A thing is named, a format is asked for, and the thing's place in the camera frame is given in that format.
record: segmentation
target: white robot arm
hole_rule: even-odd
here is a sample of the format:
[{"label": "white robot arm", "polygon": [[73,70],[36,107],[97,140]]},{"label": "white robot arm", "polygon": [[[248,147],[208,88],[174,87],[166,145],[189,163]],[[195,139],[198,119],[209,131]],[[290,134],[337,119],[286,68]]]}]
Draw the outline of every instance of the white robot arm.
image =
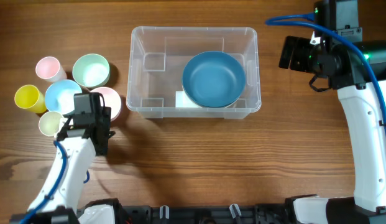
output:
[{"label": "white robot arm", "polygon": [[[386,96],[386,80],[379,82]],[[356,169],[354,201],[357,206],[377,212],[386,209],[386,139],[379,124],[382,114],[374,86],[368,83],[364,90],[348,86],[338,90],[343,106]],[[296,218],[301,223],[327,224],[328,198],[307,197],[294,201]]]},{"label": "white robot arm", "polygon": [[[83,188],[83,181],[86,179],[86,171],[96,156],[96,151],[90,138],[83,139],[81,136],[66,138],[60,144],[67,154],[65,174],[52,199],[41,209],[41,212],[54,211],[58,206],[72,208],[76,212]],[[44,186],[37,198],[30,204],[28,210],[34,209],[44,200],[55,184],[62,164],[63,156],[58,148]]]}]

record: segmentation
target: wooden table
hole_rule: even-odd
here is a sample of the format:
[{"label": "wooden table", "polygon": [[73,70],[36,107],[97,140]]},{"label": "wooden table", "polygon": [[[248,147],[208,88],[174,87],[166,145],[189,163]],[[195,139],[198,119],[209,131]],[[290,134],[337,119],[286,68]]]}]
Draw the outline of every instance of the wooden table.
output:
[{"label": "wooden table", "polygon": [[[203,206],[282,202],[285,197],[350,196],[354,163],[335,91],[315,93],[311,75],[278,68],[287,35],[266,18],[310,12],[314,1],[126,1],[0,5],[0,223],[26,211],[52,165],[52,139],[39,117],[14,104],[40,58],[68,73],[87,53],[113,65],[110,86],[125,100],[131,32],[137,26],[252,27],[258,33],[262,108],[243,120],[141,118],[124,107],[108,157],[97,157],[80,206],[101,198],[123,205]],[[365,40],[386,40],[386,1],[360,1]]]}]

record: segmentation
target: light green cup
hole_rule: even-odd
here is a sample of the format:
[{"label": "light green cup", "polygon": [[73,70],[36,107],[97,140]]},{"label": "light green cup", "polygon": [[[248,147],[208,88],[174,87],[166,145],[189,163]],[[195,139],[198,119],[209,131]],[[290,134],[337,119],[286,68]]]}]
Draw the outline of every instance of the light green cup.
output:
[{"label": "light green cup", "polygon": [[39,131],[46,136],[54,136],[59,130],[59,124],[62,118],[63,115],[56,111],[46,112],[39,119]]},{"label": "light green cup", "polygon": [[104,86],[110,78],[110,64],[101,55],[84,55],[74,64],[73,78],[87,88]]}]

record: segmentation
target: plastic storage container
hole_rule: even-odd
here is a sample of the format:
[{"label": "plastic storage container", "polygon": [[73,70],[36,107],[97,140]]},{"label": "plastic storage container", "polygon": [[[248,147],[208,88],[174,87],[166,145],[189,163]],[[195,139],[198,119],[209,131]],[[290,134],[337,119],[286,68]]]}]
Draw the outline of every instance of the plastic storage container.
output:
[{"label": "plastic storage container", "polygon": [[[225,52],[241,63],[246,86],[226,108],[202,108],[186,97],[183,69],[195,55]],[[132,31],[126,105],[145,118],[242,119],[259,110],[257,34],[252,28],[136,27]]]}]

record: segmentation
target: blue bowl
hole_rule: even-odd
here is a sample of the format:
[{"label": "blue bowl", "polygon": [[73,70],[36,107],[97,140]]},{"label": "blue bowl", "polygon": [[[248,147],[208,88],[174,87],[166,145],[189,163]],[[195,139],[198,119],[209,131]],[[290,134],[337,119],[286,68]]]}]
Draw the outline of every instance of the blue bowl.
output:
[{"label": "blue bowl", "polygon": [[183,71],[182,86],[197,105],[222,108],[235,102],[244,91],[241,64],[223,52],[203,52],[193,57]]},{"label": "blue bowl", "polygon": [[72,80],[61,80],[50,85],[45,93],[45,105],[49,111],[69,115],[74,112],[74,94],[82,93],[81,87]]}]

